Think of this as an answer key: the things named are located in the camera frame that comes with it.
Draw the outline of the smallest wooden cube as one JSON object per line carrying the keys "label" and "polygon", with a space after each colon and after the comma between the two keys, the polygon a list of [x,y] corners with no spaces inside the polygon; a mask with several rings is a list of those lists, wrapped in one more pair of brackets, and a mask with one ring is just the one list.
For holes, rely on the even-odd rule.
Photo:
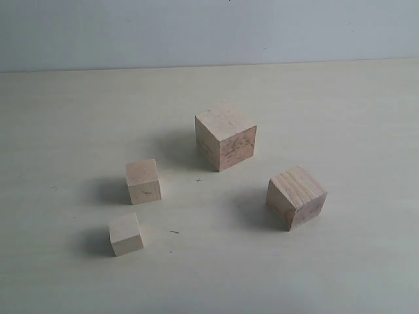
{"label": "smallest wooden cube", "polygon": [[136,213],[114,218],[109,222],[109,239],[115,256],[144,248]]}

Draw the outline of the second largest wooden cube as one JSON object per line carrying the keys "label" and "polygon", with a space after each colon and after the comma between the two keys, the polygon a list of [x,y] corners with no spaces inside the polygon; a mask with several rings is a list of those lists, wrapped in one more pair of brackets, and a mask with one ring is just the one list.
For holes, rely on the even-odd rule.
{"label": "second largest wooden cube", "polygon": [[318,216],[326,197],[326,189],[305,168],[296,166],[269,180],[266,204],[289,232]]}

